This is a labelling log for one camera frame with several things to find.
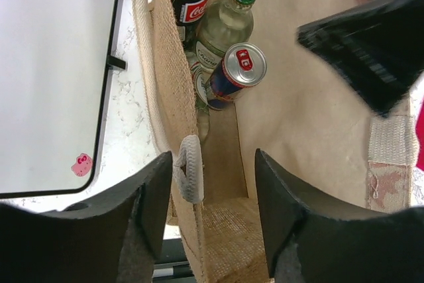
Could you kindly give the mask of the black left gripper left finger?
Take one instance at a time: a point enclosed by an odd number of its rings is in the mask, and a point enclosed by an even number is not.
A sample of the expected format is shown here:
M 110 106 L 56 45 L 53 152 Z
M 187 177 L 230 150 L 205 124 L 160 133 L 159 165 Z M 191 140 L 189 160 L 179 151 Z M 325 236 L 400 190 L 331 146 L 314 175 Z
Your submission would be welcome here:
M 151 282 L 172 181 L 165 152 L 63 211 L 1 205 L 2 282 Z

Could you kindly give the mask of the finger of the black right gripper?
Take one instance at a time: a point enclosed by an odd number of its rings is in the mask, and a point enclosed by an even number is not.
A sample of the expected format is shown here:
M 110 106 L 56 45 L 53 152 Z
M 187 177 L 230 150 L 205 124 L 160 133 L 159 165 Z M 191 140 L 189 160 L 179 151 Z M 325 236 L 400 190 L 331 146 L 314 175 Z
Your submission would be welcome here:
M 297 42 L 387 117 L 423 73 L 423 0 L 372 0 L 300 26 Z

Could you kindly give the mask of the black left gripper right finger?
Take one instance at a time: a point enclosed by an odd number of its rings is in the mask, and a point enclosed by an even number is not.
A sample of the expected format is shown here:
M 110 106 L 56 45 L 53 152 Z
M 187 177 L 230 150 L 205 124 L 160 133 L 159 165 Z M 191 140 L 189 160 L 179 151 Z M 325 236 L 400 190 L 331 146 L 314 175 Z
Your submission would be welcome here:
M 380 213 L 337 199 L 263 150 L 255 178 L 268 273 L 276 282 L 422 282 L 423 208 Z

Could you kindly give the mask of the tan canvas tote bag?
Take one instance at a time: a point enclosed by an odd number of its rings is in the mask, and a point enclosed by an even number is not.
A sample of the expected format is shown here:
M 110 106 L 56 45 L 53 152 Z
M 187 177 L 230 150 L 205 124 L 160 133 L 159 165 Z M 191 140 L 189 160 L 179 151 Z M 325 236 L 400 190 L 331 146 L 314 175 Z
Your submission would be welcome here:
M 276 282 L 260 222 L 257 150 L 347 203 L 380 213 L 411 207 L 418 142 L 408 93 L 381 117 L 297 42 L 300 26 L 370 1 L 257 0 L 250 42 L 266 57 L 266 75 L 226 109 L 210 110 L 201 142 L 172 2 L 132 0 L 152 133 L 174 157 L 172 202 L 198 282 Z

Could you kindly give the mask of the Red Bull can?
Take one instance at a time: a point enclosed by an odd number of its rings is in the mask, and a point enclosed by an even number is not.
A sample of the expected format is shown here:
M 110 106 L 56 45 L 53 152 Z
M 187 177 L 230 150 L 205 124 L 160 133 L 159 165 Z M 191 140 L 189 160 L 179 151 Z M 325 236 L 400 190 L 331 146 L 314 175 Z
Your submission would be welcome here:
M 266 57 L 259 47 L 249 42 L 232 45 L 205 83 L 207 105 L 223 110 L 242 90 L 258 85 L 266 72 Z

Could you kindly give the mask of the clear glass bottle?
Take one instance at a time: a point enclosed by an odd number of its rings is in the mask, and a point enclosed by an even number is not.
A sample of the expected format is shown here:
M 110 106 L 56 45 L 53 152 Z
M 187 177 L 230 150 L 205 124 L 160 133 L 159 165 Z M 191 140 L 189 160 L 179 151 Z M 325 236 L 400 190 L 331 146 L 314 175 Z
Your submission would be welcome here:
M 202 68 L 211 73 L 234 44 L 246 42 L 254 28 L 256 0 L 218 0 L 208 6 L 197 32 L 194 51 Z
M 203 69 L 197 56 L 190 51 L 185 51 L 185 56 L 189 64 L 191 77 L 193 80 L 194 92 L 195 92 L 195 108 L 197 112 L 197 129 L 199 133 L 199 139 L 204 142 L 209 133 L 210 118 L 209 118 L 209 106 L 207 104 L 206 90 L 203 80 Z

